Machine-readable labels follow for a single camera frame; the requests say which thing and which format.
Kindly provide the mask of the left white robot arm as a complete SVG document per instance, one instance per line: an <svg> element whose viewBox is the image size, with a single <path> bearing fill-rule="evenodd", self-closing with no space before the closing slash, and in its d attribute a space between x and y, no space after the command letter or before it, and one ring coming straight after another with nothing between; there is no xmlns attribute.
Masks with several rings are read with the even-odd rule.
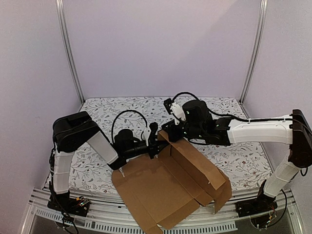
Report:
<svg viewBox="0 0 312 234"><path fill-rule="evenodd" d="M122 129L109 140L98 124L86 112L78 112L57 119L53 124L52 154L50 170L52 193L56 194L53 203L63 212L69 211L73 204L69 193L69 175L73 155L87 143L112 169L118 170L127 161L147 154L151 159L157 156L168 142L157 139L158 124L146 124L141 139L130 129Z"/></svg>

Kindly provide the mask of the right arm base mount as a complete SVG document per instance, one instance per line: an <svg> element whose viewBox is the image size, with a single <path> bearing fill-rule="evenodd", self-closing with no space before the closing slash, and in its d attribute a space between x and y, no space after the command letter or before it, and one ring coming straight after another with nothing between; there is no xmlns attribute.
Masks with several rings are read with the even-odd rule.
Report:
<svg viewBox="0 0 312 234"><path fill-rule="evenodd" d="M258 215L264 212L272 212L266 215L251 218L252 225L257 229L267 228L272 219L276 215L278 205L275 197L269 197L264 194L259 194L254 199L248 199L235 203L235 210L239 217Z"/></svg>

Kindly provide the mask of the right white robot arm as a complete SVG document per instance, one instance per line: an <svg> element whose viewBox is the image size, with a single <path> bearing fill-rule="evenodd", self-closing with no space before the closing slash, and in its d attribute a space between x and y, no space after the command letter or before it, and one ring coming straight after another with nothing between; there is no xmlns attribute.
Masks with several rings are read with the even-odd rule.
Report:
<svg viewBox="0 0 312 234"><path fill-rule="evenodd" d="M278 165L273 175L264 181L252 202L261 213L271 204L283 187L303 168L312 164L312 130L303 113L294 109L290 115L273 118L243 119L231 114L219 114L203 100L192 99L182 106L168 98L164 102L173 120L162 126L170 142L182 138L196 145L230 146L245 142L271 142L289 145L289 155Z"/></svg>

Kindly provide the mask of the brown cardboard box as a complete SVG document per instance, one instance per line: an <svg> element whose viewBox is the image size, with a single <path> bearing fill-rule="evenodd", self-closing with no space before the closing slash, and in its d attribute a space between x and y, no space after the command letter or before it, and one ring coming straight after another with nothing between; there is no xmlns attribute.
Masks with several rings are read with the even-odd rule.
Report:
<svg viewBox="0 0 312 234"><path fill-rule="evenodd" d="M139 227L160 234L184 220L200 206L214 203L217 213L232 197L229 178L185 139L168 142L156 158L147 154L113 171L112 183Z"/></svg>

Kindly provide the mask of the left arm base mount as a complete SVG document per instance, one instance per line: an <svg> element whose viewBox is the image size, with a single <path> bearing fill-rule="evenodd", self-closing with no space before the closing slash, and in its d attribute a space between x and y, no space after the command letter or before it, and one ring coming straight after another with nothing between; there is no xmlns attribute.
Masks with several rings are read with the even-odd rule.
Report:
<svg viewBox="0 0 312 234"><path fill-rule="evenodd" d="M70 192L56 194L51 191L48 208L70 215L86 217L89 212L90 199L79 196L70 197Z"/></svg>

